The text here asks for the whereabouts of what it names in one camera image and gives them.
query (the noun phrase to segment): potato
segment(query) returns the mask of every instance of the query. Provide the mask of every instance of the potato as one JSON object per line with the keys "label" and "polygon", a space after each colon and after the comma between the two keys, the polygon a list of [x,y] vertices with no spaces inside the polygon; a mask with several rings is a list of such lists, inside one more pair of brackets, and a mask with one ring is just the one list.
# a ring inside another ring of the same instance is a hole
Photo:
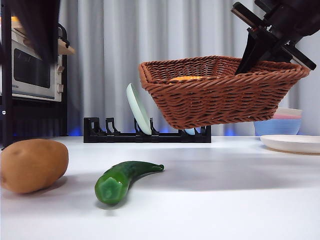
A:
{"label": "potato", "polygon": [[67,147],[57,141],[31,139],[15,142],[1,153],[1,187],[30,193],[51,186],[69,163]]}

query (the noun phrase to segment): microwave oven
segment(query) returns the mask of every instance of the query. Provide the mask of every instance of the microwave oven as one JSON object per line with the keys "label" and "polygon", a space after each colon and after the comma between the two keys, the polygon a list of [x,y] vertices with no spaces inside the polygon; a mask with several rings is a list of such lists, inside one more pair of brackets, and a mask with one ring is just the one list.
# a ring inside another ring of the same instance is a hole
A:
{"label": "microwave oven", "polygon": [[[46,64],[29,45],[29,40],[21,32],[11,29],[12,42],[12,96],[61,102],[62,55],[57,63]],[[0,71],[0,92],[2,95],[2,71]]]}

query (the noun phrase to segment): wicker basket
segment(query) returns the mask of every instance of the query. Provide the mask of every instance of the wicker basket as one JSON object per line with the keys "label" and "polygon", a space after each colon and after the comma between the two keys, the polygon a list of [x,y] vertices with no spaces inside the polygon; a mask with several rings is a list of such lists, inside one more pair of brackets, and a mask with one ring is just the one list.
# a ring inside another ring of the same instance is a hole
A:
{"label": "wicker basket", "polygon": [[[235,75],[240,58],[205,56],[143,62],[142,87],[175,129],[271,119],[281,99],[309,69],[292,63],[261,61]],[[171,80],[181,76],[200,79]]]}

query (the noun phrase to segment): green pepper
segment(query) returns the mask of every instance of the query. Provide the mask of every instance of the green pepper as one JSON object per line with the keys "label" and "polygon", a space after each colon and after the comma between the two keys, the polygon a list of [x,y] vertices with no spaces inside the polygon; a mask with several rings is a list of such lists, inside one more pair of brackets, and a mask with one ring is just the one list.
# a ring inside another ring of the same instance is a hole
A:
{"label": "green pepper", "polygon": [[162,172],[164,166],[145,161],[124,161],[107,170],[94,186],[99,201],[109,205],[119,203],[127,194],[129,186],[146,174]]}

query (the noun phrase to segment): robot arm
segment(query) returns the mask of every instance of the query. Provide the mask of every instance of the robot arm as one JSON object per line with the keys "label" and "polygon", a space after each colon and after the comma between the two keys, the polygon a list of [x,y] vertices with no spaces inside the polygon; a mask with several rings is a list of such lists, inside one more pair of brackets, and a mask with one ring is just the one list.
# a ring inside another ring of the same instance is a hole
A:
{"label": "robot arm", "polygon": [[240,2],[231,12],[247,23],[248,40],[235,74],[248,72],[257,61],[287,62],[295,59],[314,70],[316,64],[296,49],[305,36],[320,30],[318,0],[255,0],[266,14],[260,19]]}

